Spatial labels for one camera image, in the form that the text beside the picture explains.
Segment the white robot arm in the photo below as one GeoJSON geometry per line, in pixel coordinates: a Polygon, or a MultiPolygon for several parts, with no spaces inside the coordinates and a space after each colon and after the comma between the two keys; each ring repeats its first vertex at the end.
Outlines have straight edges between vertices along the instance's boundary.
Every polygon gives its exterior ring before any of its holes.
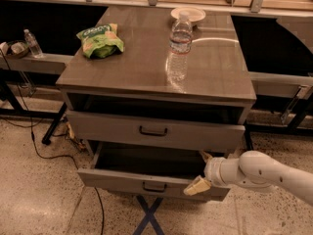
{"type": "Polygon", "coordinates": [[[270,193],[280,187],[303,202],[313,205],[313,174],[281,164],[258,151],[247,151],[236,159],[212,157],[201,152],[206,162],[204,177],[197,176],[185,189],[184,194],[193,196],[211,187],[241,188],[270,193]]]}

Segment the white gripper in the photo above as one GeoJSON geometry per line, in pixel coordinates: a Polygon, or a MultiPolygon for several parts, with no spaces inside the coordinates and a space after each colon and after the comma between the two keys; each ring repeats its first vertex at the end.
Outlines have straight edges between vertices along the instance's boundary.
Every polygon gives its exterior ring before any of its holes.
{"type": "Polygon", "coordinates": [[[214,187],[225,188],[230,184],[237,184],[242,180],[242,172],[238,159],[225,159],[223,157],[213,157],[206,151],[200,151],[200,155],[206,166],[204,168],[205,178],[197,176],[185,189],[184,194],[194,196],[214,187]]]}

